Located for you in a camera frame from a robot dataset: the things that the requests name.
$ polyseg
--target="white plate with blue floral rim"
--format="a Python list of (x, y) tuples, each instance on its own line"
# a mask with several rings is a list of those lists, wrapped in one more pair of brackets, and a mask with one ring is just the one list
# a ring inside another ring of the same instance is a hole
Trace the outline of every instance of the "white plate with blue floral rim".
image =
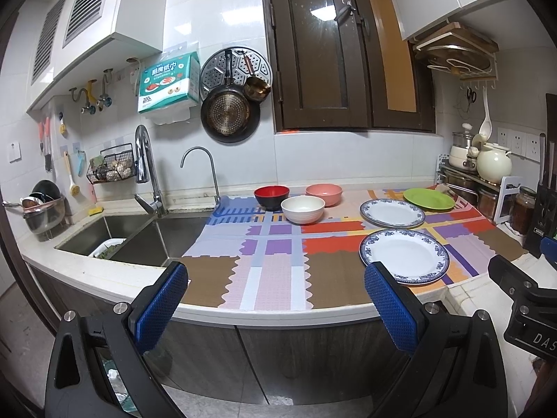
[(360, 206), (360, 214), (370, 223), (384, 228), (415, 228), (425, 221), (418, 206), (399, 199), (379, 198)]
[(430, 235), (413, 230), (380, 230), (360, 245), (364, 264), (375, 261), (401, 284), (419, 286), (440, 279), (449, 268), (449, 254)]

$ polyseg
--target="louvered vent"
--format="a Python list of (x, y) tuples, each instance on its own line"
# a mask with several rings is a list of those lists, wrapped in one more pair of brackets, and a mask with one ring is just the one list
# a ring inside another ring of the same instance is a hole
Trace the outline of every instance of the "louvered vent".
[(100, 17), (101, 6), (102, 0), (75, 0), (64, 45)]
[(66, 0), (59, 0), (46, 15), (45, 23), (42, 26), (41, 37), (38, 40), (37, 52), (33, 63), (34, 82), (37, 77), (42, 74), (50, 64), (50, 55), (52, 53), (52, 43), (56, 34), (56, 27), (60, 19), (60, 13), (64, 7)]

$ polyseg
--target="sink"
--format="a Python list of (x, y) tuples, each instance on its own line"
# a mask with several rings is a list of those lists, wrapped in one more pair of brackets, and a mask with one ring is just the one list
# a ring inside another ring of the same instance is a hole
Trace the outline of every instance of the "sink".
[(150, 219), (152, 219), (152, 216), (146, 214), (101, 217), (56, 248), (88, 256), (108, 239), (130, 237)]
[(169, 214), (155, 218), (130, 237), (112, 261), (163, 267), (182, 257), (201, 234), (211, 212)]

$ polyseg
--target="gray tile floor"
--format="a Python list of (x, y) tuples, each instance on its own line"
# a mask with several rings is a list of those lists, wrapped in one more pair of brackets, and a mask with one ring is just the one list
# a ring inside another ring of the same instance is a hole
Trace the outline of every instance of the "gray tile floor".
[[(0, 369), (37, 405), (45, 384), (54, 337), (38, 319), (17, 285), (0, 298)], [(188, 418), (366, 418), (371, 398), (320, 405), (254, 405), (221, 401), (164, 387)]]

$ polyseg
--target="screw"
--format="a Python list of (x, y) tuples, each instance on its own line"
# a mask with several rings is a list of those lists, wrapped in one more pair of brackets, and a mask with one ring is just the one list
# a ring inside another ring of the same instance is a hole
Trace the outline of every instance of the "screw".
[(124, 301), (116, 303), (113, 310), (116, 314), (123, 314), (127, 311), (127, 303)]
[(66, 314), (64, 314), (64, 320), (66, 322), (69, 322), (71, 320), (73, 320), (73, 318), (75, 317), (75, 311), (66, 311)]
[(485, 309), (478, 309), (478, 317), (481, 320), (489, 320), (489, 313)]
[(439, 312), (439, 305), (435, 304), (435, 303), (426, 303), (424, 305), (425, 311), (427, 311), (430, 314), (437, 314)]

